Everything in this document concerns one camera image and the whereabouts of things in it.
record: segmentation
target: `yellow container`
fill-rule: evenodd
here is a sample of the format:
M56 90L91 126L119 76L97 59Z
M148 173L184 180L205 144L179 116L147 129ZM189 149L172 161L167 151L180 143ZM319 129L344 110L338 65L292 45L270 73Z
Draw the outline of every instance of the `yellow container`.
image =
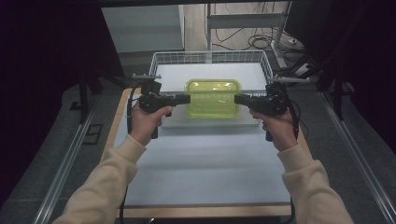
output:
M239 105L233 96L242 90L234 79L192 79L186 83L191 96L187 116L199 119L231 119L238 115Z

